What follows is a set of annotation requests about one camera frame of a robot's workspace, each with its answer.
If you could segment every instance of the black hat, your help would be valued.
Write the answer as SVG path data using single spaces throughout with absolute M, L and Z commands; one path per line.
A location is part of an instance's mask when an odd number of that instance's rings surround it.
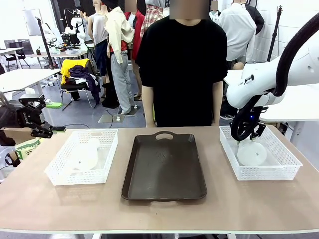
M 101 2 L 110 9 L 114 9 L 119 5 L 119 0 L 101 0 Z

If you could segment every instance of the gray pants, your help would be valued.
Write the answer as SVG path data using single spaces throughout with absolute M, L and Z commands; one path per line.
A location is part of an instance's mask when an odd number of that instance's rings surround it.
M 121 52 L 123 63 L 116 61 L 114 54 L 111 56 L 111 70 L 114 80 L 115 91 L 118 96 L 122 113 L 128 114 L 131 106 L 135 105 L 134 96 L 131 91 L 131 79 L 129 75 L 129 60 L 127 51 Z

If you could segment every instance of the black jacket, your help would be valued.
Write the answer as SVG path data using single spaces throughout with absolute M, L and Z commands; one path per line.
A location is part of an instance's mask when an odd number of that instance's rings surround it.
M 257 35 L 261 31 L 261 29 L 263 29 L 265 21 L 263 17 L 261 16 L 261 14 L 258 12 L 258 10 L 255 9 L 253 6 L 246 4 L 246 10 L 249 12 L 249 14 L 251 15 L 251 18 L 254 20 L 257 26 L 257 29 L 256 29 L 256 35 Z

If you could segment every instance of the person in black t-shirt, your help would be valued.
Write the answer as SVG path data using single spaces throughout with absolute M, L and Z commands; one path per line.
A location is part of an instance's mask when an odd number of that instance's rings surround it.
M 136 59 L 147 127 L 156 127 L 153 106 L 158 127 L 219 125 L 226 56 L 226 34 L 211 20 L 155 22 Z

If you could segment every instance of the black pole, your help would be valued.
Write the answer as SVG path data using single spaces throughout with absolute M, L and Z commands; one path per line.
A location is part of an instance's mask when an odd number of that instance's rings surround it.
M 52 62 L 51 54 L 50 54 L 50 51 L 49 51 L 49 48 L 48 48 L 48 45 L 46 43 L 46 39 L 45 39 L 45 36 L 44 36 L 44 32 L 43 32 L 43 28 L 42 28 L 42 22 L 41 22 L 41 20 L 39 18 L 36 18 L 36 19 L 38 20 L 38 24 L 39 24 L 39 27 L 40 27 L 42 40 L 43 40 L 44 47 L 45 47 L 45 51 L 46 51 L 46 54 L 48 55 L 48 58 L 49 58 L 49 64 L 51 66 L 51 69 L 54 69 L 54 65 L 53 65 L 53 62 Z
M 272 55 L 272 53 L 273 53 L 273 49 L 274 49 L 274 45 L 275 45 L 275 40 L 276 40 L 276 37 L 277 37 L 277 31 L 278 31 L 278 26 L 279 26 L 279 20 L 280 20 L 280 16 L 281 16 L 282 11 L 283 11 L 282 6 L 279 6 L 278 13 L 277 13 L 277 21 L 276 21 L 275 30 L 274 30 L 274 33 L 273 33 L 273 39 L 271 40 L 271 45 L 270 45 L 270 49 L 269 49 L 269 53 L 268 53 L 268 58 L 267 58 L 267 61 L 268 61 L 268 62 L 270 62 L 270 58 L 271 58 L 271 55 Z

